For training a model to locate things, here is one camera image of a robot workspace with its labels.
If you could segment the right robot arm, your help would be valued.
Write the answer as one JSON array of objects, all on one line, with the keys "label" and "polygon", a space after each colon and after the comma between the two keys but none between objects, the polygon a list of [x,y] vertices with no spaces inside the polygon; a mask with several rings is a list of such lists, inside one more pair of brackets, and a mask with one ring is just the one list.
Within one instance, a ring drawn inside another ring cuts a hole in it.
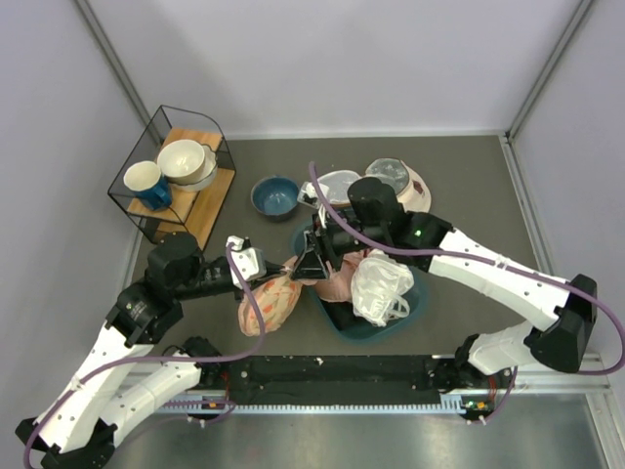
[{"label": "right robot arm", "polygon": [[305,231],[295,278],[327,279],[348,255],[366,251],[364,266],[411,266],[509,308],[522,323],[474,334],[456,352],[456,375],[470,387],[505,368],[530,363],[579,372],[597,316],[593,279],[543,276],[502,257],[433,214],[405,210],[393,189],[377,178],[351,184],[350,205],[342,211],[325,193],[324,185],[312,182],[300,191],[300,199],[318,211]]}]

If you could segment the floral mesh laundry bag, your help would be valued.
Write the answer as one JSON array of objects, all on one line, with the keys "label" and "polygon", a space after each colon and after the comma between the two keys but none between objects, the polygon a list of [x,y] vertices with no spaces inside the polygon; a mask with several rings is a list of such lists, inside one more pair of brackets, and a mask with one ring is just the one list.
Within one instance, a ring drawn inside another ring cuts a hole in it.
[{"label": "floral mesh laundry bag", "polygon": [[[292,256],[283,263],[280,270],[268,269],[264,277],[253,281],[252,292],[258,304],[266,333],[278,330],[294,311],[303,289],[303,284],[290,277],[297,257]],[[248,337],[259,336],[260,326],[250,300],[244,296],[238,311],[241,332]]]}]

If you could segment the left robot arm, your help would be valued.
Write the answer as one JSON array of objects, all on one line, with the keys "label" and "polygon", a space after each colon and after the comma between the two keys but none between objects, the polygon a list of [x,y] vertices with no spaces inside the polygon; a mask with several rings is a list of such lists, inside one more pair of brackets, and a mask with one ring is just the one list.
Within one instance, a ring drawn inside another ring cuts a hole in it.
[{"label": "left robot arm", "polygon": [[225,255],[207,261],[192,234],[165,235],[149,253],[143,277],[118,295],[60,396],[18,425],[24,466],[37,450],[44,468],[102,468],[128,434],[172,398],[215,385],[221,364],[247,355],[222,356],[201,337],[171,356],[153,355],[154,346],[182,319],[183,301],[226,293],[252,300],[254,284],[285,271],[247,238],[230,237]]}]

